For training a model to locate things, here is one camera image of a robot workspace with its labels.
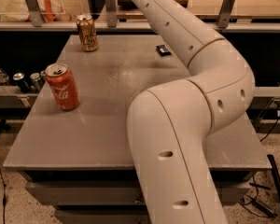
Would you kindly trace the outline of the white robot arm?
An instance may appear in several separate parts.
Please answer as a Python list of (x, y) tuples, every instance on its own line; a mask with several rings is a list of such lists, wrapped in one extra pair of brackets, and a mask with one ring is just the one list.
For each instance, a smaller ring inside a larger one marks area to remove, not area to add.
[(227, 224), (203, 140), (249, 107), (253, 72), (239, 51), (174, 0), (133, 0), (190, 76), (143, 91), (127, 132), (151, 224)]

